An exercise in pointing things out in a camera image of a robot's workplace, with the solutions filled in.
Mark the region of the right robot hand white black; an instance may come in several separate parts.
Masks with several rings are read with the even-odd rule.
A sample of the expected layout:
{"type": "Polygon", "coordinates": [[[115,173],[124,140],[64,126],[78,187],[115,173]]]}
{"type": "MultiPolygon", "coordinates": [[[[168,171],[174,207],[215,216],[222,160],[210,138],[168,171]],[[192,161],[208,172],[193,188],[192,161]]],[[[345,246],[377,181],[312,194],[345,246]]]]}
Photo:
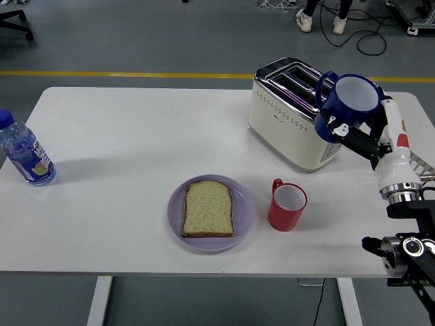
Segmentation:
{"type": "Polygon", "coordinates": [[[366,134],[340,118],[337,113],[322,108],[317,114],[316,132],[320,137],[330,137],[347,149],[370,161],[379,175],[379,193],[384,199],[398,192],[418,193],[421,179],[411,168],[406,126],[397,102],[378,87],[381,102],[365,124],[370,128],[366,134]]]}

